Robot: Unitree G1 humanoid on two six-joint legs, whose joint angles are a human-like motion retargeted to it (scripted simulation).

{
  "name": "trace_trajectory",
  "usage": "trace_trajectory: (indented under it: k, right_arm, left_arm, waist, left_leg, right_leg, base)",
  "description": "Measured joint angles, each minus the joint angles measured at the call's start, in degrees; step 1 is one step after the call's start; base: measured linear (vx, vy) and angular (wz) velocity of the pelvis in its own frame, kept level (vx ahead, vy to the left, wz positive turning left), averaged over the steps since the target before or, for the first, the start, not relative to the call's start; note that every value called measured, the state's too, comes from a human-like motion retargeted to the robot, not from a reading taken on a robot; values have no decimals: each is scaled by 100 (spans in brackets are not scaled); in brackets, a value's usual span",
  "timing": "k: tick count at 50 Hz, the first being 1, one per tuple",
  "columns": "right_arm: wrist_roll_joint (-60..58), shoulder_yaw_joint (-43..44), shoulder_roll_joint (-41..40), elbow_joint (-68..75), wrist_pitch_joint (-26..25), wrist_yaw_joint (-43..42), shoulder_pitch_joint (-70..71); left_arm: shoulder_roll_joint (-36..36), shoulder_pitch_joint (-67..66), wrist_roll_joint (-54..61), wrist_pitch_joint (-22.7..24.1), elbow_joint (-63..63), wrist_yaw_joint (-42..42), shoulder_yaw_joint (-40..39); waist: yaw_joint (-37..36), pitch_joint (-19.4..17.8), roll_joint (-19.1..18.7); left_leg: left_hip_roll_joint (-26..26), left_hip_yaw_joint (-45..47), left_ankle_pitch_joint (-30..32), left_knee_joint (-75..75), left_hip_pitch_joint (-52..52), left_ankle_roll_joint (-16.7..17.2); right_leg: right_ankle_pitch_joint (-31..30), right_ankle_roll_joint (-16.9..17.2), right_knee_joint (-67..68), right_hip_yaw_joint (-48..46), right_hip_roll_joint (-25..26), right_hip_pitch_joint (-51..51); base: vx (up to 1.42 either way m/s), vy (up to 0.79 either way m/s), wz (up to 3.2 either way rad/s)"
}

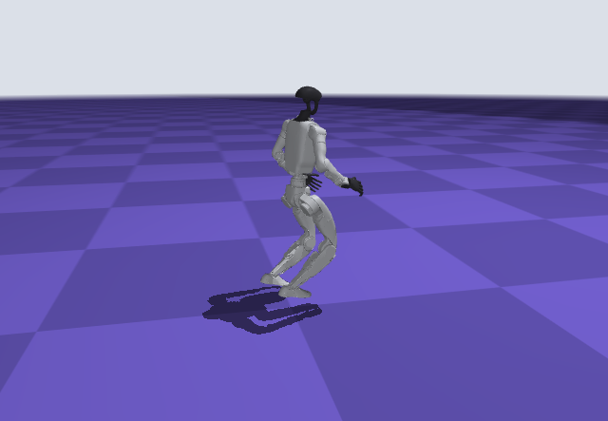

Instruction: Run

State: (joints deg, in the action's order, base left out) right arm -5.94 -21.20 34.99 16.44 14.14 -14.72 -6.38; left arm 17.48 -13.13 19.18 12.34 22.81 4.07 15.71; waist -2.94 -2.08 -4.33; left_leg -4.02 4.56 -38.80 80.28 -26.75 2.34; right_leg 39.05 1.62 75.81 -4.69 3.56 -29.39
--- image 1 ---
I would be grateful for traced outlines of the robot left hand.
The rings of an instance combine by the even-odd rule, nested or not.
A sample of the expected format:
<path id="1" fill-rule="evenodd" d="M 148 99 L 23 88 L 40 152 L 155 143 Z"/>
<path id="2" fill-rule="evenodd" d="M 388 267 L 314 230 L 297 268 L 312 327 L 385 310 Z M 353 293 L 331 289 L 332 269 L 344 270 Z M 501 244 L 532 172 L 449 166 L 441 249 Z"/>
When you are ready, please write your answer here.
<path id="1" fill-rule="evenodd" d="M 317 188 L 317 187 L 315 187 L 314 185 L 312 185 L 312 183 L 313 183 L 313 184 L 315 184 L 315 185 L 317 185 L 317 186 L 321 187 L 321 185 L 319 185 L 319 184 L 317 184 L 317 183 L 313 182 L 313 180 L 314 180 L 314 181 L 316 181 L 316 182 L 320 182 L 320 183 L 322 183 L 322 182 L 321 182 L 321 181 L 319 181 L 319 180 L 317 180 L 317 179 L 315 179 L 315 178 L 313 178 L 313 177 L 311 177 L 311 176 L 317 176 L 317 177 L 319 177 L 319 175 L 317 175 L 317 174 L 313 174 L 313 173 L 310 173 L 310 174 L 305 174 L 305 173 L 303 173 L 303 175 L 307 175 L 307 176 L 308 176 L 308 179 L 306 179 L 306 185 L 307 185 L 307 186 L 309 186 L 309 185 L 310 185 L 311 187 L 313 187 L 313 188 L 315 188 L 315 189 L 317 189 L 317 190 L 318 190 L 319 188 Z M 310 187 L 310 186 L 309 186 L 309 187 Z M 310 187 L 310 189 L 311 189 L 312 191 L 316 192 L 316 191 L 315 191 L 315 190 L 313 190 L 311 187 Z"/>

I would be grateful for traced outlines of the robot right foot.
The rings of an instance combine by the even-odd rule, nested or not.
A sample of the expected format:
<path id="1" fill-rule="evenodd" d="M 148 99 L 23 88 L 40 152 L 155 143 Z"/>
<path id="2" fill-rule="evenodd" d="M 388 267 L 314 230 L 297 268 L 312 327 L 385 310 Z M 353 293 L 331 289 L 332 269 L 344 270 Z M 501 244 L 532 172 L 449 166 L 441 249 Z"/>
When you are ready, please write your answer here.
<path id="1" fill-rule="evenodd" d="M 291 285 L 292 285 L 292 284 L 290 284 L 289 286 L 287 286 L 287 285 L 283 285 L 283 286 L 280 288 L 280 290 L 279 290 L 278 294 L 279 294 L 281 297 L 311 297 L 311 295 L 312 295 L 312 293 L 311 293 L 311 292 L 306 291 L 306 290 L 303 290 L 303 289 L 301 289 L 301 288 L 299 288 L 299 287 L 298 287 L 297 289 L 295 289 L 297 286 L 295 286 L 295 287 L 294 287 L 294 290 L 291 290 L 291 289 L 290 289 L 290 286 L 291 286 Z M 292 287 L 292 288 L 293 288 L 293 287 Z"/>

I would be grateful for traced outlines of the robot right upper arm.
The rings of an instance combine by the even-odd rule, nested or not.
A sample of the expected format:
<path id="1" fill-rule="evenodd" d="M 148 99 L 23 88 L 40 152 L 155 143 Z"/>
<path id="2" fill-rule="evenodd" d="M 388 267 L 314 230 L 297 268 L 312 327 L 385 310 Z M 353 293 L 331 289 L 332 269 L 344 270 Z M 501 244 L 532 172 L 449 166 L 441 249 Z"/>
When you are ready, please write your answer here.
<path id="1" fill-rule="evenodd" d="M 328 171 L 327 167 L 324 164 L 324 160 L 327 159 L 326 135 L 327 132 L 324 128 L 314 124 L 310 124 L 309 138 L 313 140 L 313 151 L 315 154 L 314 168 L 319 173 Z"/>

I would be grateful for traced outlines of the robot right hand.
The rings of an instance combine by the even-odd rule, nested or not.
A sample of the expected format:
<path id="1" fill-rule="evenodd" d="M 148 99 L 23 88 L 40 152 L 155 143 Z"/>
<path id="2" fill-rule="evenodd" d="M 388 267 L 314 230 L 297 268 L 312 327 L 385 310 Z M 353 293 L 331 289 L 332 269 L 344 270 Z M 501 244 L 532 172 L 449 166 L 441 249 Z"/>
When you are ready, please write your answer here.
<path id="1" fill-rule="evenodd" d="M 341 185 L 342 188 L 351 188 L 354 191 L 358 191 L 360 193 L 359 197 L 363 195 L 363 185 L 360 181 L 356 179 L 356 177 L 348 178 L 349 184 Z"/>

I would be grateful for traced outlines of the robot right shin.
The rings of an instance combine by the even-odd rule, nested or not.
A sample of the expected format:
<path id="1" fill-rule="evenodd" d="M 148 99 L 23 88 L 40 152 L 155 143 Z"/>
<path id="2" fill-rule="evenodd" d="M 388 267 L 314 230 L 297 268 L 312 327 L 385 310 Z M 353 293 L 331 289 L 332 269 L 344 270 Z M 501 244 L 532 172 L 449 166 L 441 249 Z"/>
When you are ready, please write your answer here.
<path id="1" fill-rule="evenodd" d="M 288 284 L 292 284 L 290 286 L 291 290 L 294 290 L 294 287 L 297 286 L 297 289 L 300 285 L 304 284 L 309 278 L 314 277 L 321 270 L 323 270 L 336 256 L 336 249 L 334 245 L 328 244 L 325 248 L 320 252 L 314 251 L 307 261 L 304 263 L 300 272 L 295 276 L 295 278 Z M 293 287 L 293 288 L 292 288 Z"/>

